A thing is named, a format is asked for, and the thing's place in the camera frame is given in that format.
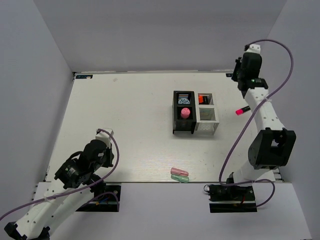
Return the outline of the pink cap black highlighter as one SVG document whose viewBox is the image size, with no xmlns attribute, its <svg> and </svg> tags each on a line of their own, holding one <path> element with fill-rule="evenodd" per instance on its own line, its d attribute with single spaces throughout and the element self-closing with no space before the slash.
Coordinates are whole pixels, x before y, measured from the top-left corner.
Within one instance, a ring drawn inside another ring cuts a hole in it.
<svg viewBox="0 0 320 240">
<path fill-rule="evenodd" d="M 242 107 L 242 108 L 236 110 L 235 113 L 237 116 L 239 116 L 239 115 L 242 115 L 250 110 L 251 110 L 251 108 L 249 106 L 245 106 L 245 107 Z"/>
</svg>

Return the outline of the orange cap black highlighter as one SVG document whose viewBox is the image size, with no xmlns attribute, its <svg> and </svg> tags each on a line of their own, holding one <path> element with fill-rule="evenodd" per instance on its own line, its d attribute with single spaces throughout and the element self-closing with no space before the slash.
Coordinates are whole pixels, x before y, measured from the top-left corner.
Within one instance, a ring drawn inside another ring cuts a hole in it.
<svg viewBox="0 0 320 240">
<path fill-rule="evenodd" d="M 208 95 L 199 95 L 198 96 L 198 103 L 200 105 L 209 105 L 210 104 L 210 98 Z"/>
</svg>

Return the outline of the blue white round tub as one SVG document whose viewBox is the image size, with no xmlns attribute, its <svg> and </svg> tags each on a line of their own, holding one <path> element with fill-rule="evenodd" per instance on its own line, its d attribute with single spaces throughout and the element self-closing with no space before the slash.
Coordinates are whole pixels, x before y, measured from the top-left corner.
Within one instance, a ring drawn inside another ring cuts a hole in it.
<svg viewBox="0 0 320 240">
<path fill-rule="evenodd" d="M 188 98 L 179 98 L 178 102 L 179 105 L 190 105 L 191 102 Z"/>
</svg>

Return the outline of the pink cap crayon bottle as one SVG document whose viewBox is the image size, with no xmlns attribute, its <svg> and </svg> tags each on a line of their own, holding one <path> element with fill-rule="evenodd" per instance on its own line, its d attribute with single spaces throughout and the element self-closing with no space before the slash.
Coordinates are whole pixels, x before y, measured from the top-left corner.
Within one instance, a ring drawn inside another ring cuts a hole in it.
<svg viewBox="0 0 320 240">
<path fill-rule="evenodd" d="M 191 111 L 187 107 L 182 108 L 181 111 L 180 111 L 180 117 L 182 119 L 188 119 L 190 114 L 191 114 Z"/>
</svg>

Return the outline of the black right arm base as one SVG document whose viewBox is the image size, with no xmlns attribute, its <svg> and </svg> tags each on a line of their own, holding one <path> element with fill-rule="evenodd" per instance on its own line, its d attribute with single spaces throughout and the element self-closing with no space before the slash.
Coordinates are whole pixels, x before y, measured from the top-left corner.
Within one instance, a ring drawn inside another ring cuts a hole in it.
<svg viewBox="0 0 320 240">
<path fill-rule="evenodd" d="M 224 186 L 206 184 L 203 190 L 209 196 L 210 213 L 254 213 L 257 212 L 252 184 Z"/>
</svg>

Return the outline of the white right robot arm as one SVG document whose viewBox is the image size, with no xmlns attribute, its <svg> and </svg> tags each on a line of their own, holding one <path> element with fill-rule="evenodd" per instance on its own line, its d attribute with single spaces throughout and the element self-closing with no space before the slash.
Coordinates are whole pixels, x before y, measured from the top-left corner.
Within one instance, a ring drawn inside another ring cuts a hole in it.
<svg viewBox="0 0 320 240">
<path fill-rule="evenodd" d="M 247 49 L 236 60 L 232 80 L 238 83 L 243 99 L 251 109 L 257 136 L 248 148 L 248 160 L 230 176 L 233 182 L 225 188 L 226 195 L 236 200 L 244 193 L 245 185 L 258 180 L 263 174 L 288 164 L 296 133 L 288 130 L 278 118 L 268 99 L 265 79 L 259 77 L 262 57 L 259 50 Z"/>
</svg>

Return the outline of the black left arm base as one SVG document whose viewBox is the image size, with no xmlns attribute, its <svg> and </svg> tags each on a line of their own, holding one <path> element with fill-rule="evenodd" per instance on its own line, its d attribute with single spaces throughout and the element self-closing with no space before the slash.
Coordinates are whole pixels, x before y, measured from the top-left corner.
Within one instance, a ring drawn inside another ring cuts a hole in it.
<svg viewBox="0 0 320 240">
<path fill-rule="evenodd" d="M 117 213 L 120 210 L 121 200 L 120 183 L 107 184 L 102 190 L 94 193 L 94 197 L 78 208 L 77 212 L 92 212 L 92 213 Z"/>
</svg>

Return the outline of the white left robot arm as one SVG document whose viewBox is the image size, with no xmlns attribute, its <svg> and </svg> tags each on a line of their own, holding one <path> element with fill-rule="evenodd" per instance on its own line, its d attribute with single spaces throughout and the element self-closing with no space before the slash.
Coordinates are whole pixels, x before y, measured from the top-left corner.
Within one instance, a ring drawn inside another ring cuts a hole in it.
<svg viewBox="0 0 320 240">
<path fill-rule="evenodd" d="M 115 170 L 119 155 L 110 140 L 91 140 L 82 151 L 77 151 L 61 165 L 54 180 L 41 199 L 29 203 L 28 212 L 17 221 L 4 227 L 14 240 L 48 240 L 54 231 L 76 210 L 93 200 L 114 195 L 103 177 L 95 172 L 99 168 Z"/>
</svg>

